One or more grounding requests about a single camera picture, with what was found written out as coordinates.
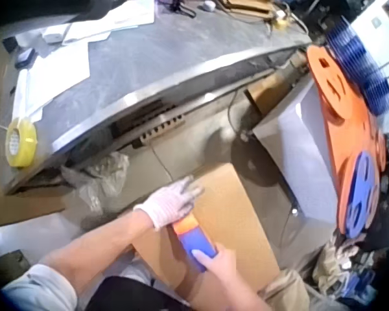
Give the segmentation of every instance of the forearm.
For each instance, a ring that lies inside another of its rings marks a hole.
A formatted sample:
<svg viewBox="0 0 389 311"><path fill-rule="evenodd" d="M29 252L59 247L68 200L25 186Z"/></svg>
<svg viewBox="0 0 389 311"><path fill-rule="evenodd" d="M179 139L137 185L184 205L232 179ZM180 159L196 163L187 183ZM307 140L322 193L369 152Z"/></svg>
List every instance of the forearm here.
<svg viewBox="0 0 389 311"><path fill-rule="evenodd" d="M234 311L271 311L240 275L222 285Z"/></svg>
<svg viewBox="0 0 389 311"><path fill-rule="evenodd" d="M130 212L53 251L41 263L65 276L79 294L134 238L152 226L145 212Z"/></svg>

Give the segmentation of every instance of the paper sheet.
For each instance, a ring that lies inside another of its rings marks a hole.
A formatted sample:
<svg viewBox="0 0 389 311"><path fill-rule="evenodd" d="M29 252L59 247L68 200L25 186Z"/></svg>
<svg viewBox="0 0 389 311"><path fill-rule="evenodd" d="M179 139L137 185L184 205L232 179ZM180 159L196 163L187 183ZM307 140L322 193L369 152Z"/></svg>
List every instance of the paper sheet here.
<svg viewBox="0 0 389 311"><path fill-rule="evenodd" d="M31 69L19 73L12 118L30 117L54 97L88 77L86 41L61 47L46 58L37 57ZM41 119L40 112L33 119Z"/></svg>
<svg viewBox="0 0 389 311"><path fill-rule="evenodd" d="M153 23L154 6L154 0L129 0L109 11L102 19L73 23L62 44L68 45L96 34Z"/></svg>

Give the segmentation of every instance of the hand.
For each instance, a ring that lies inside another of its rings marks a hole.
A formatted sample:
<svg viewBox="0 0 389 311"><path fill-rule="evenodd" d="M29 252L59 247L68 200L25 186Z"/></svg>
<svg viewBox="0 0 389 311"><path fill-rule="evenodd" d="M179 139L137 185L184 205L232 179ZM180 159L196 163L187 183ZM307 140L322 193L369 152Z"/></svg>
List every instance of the hand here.
<svg viewBox="0 0 389 311"><path fill-rule="evenodd" d="M237 277L235 252L231 249L226 249L219 243L216 243L216 249L218 254L215 258L210 258L197 249L192 250L192 254L198 262L216 275L221 282L231 282Z"/></svg>
<svg viewBox="0 0 389 311"><path fill-rule="evenodd" d="M141 209L151 218L154 228L177 222L192 210L195 200L203 193L202 187L188 189L193 181L187 176L169 186L160 188L143 203L136 205L134 210Z"/></svg>

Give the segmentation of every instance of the tape roll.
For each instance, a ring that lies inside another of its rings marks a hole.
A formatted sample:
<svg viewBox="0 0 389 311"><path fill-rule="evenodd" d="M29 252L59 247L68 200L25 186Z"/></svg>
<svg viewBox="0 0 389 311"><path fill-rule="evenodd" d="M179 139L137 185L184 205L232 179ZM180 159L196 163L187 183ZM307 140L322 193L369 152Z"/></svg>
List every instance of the tape roll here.
<svg viewBox="0 0 389 311"><path fill-rule="evenodd" d="M28 167L36 151L36 129L27 119L14 119L6 134L6 157L11 167Z"/></svg>

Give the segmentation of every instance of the orange and blue object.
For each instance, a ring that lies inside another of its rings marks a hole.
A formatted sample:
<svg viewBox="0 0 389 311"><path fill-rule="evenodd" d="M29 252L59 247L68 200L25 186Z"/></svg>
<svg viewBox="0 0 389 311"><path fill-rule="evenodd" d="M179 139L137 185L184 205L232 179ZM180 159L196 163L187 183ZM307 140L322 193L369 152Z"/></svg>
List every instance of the orange and blue object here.
<svg viewBox="0 0 389 311"><path fill-rule="evenodd" d="M192 250L198 249L211 258L215 257L217 252L195 216L192 213L188 214L185 218L174 223L173 229L191 261L201 272L205 272L206 268L195 259Z"/></svg>

